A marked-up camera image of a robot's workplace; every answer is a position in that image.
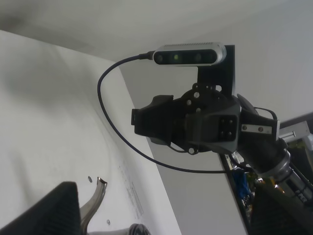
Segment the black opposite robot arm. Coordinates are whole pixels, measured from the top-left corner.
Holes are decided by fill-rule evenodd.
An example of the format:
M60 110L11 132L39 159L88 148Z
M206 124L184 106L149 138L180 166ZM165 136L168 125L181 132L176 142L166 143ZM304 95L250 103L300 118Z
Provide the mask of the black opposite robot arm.
M249 169L259 176L297 190L307 184L290 166L290 153L278 136L276 116L257 113L243 96L217 91L210 84L193 85L181 98L155 96L141 109L133 109L131 124L136 134L155 144L174 143L183 152L239 152ZM107 183L101 178L89 201L78 205L78 189L63 182L29 210L1 229L3 235L85 235L98 211Z

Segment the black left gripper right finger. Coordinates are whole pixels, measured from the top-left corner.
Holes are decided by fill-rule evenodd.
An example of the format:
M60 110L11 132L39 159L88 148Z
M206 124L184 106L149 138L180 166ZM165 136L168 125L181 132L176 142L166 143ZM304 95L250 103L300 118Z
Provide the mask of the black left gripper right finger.
M250 221L251 235L311 235L313 214L295 199L266 184L257 184Z

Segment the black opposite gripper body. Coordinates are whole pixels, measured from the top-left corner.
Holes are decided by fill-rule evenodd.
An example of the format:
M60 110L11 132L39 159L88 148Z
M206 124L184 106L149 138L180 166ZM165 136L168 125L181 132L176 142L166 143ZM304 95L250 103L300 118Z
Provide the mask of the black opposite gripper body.
M157 95L148 106L133 109L131 124L155 144L230 154L238 146L240 111L235 96L195 83L180 98Z

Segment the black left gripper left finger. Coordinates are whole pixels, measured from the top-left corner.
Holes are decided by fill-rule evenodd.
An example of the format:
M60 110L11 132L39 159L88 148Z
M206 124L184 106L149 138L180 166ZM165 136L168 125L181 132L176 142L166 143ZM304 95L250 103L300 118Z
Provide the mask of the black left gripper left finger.
M62 182L38 203L4 226L2 235L80 235L81 217L75 182Z

